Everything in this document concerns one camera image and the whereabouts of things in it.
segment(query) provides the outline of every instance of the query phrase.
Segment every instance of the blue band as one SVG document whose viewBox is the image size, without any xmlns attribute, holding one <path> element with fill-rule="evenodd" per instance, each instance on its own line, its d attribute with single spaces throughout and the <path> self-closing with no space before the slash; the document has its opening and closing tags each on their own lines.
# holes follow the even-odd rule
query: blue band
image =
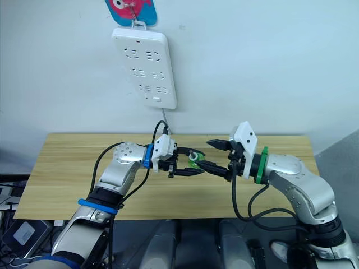
<svg viewBox="0 0 359 269">
<path fill-rule="evenodd" d="M 98 205 L 97 203 L 91 203 L 89 201 L 86 201 L 85 199 L 79 199 L 77 202 L 80 206 L 88 206 L 88 207 L 92 207 L 98 210 L 102 210 L 104 212 L 110 213 L 112 215 L 117 215 L 117 210 L 107 207 L 107 206 L 102 206 L 102 205 Z"/>
<path fill-rule="evenodd" d="M 153 151 L 153 144 L 149 144 L 147 151 L 146 151 L 146 155 L 145 155 L 145 160 L 144 160 L 144 167 L 146 167 L 147 169 L 151 168 L 151 154 Z"/>
<path fill-rule="evenodd" d="M 42 258 L 37 259 L 37 261 L 41 261 L 42 259 L 47 259 L 47 260 L 50 260 L 50 261 L 62 262 L 64 264 L 66 264 L 71 269 L 80 269 L 80 265 L 78 265 L 76 262 L 72 262 L 69 259 L 66 259 L 66 258 L 61 257 L 61 256 L 44 256 Z"/>
</svg>

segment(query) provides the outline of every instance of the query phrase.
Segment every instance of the power outlet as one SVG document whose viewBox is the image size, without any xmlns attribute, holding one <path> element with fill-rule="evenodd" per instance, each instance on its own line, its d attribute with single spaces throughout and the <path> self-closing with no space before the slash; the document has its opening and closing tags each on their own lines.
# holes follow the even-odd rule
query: power outlet
<svg viewBox="0 0 359 269">
<path fill-rule="evenodd" d="M 165 35 L 120 27 L 113 30 L 112 39 L 142 102 L 156 108 L 176 108 L 177 98 Z"/>
</svg>

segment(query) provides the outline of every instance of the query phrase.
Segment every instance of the white wall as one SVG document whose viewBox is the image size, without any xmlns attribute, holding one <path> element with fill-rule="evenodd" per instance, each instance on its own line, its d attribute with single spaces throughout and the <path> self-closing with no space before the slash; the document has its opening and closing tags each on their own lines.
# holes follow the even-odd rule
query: white wall
<svg viewBox="0 0 359 269">
<path fill-rule="evenodd" d="M 27 172 L 49 132 L 149 133 L 103 0 L 0 1 L 1 172 Z M 176 133 L 307 134 L 315 153 L 358 128 L 356 0 L 157 0 Z"/>
</svg>

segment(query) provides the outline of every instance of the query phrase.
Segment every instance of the silver robotic arm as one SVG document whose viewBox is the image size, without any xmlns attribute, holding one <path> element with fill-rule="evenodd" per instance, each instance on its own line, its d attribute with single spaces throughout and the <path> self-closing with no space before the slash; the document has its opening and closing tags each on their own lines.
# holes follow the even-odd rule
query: silver robotic arm
<svg viewBox="0 0 359 269">
<path fill-rule="evenodd" d="M 300 225 L 308 231 L 302 234 L 302 243 L 288 252 L 292 268 L 359 269 L 351 239 L 338 217 L 334 192 L 323 178 L 297 157 L 268 154 L 266 147 L 256 154 L 257 138 L 248 122 L 236 126 L 228 141 L 210 140 L 208 144 L 230 151 L 228 170 L 208 161 L 197 162 L 199 167 L 231 181 L 236 165 L 237 175 L 252 176 L 257 184 L 270 184 L 287 197 Z"/>
<path fill-rule="evenodd" d="M 178 154 L 188 155 L 190 150 L 200 152 L 177 147 L 166 133 L 146 146 L 129 142 L 118 145 L 95 188 L 87 199 L 79 200 L 80 207 L 57 238 L 51 255 L 26 269 L 100 268 L 109 241 L 107 228 L 123 207 L 138 169 L 169 171 L 169 177 L 200 174 L 203 171 L 199 169 L 177 169 Z"/>
</svg>

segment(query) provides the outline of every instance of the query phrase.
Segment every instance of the wooden table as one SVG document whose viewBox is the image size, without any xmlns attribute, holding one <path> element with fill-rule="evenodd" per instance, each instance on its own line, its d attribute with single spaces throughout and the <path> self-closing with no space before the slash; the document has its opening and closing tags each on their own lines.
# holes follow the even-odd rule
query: wooden table
<svg viewBox="0 0 359 269">
<path fill-rule="evenodd" d="M 227 166 L 227 152 L 206 144 L 213 138 L 228 136 L 172 135 L 179 146 L 193 147 L 206 153 L 206 159 Z M 77 200 L 86 198 L 98 155 L 116 142 L 149 143 L 149 134 L 50 134 L 38 157 L 15 213 L 17 219 L 68 220 L 78 208 Z M 271 153 L 292 154 L 302 159 L 309 170 L 318 174 L 309 139 L 305 136 L 259 136 L 258 152 L 269 146 Z M 97 178 L 112 159 L 108 152 L 100 163 Z M 188 166 L 181 156 L 179 168 Z M 142 181 L 145 170 L 136 175 L 132 188 Z M 251 196 L 261 188 L 253 180 L 237 180 L 237 203 L 247 216 Z M 254 213 L 273 207 L 291 208 L 283 194 L 270 187 L 254 203 Z M 193 177 L 168 178 L 168 173 L 150 173 L 147 183 L 125 203 L 118 220 L 187 219 L 234 217 L 231 184 L 223 178 L 203 173 Z"/>
</svg>

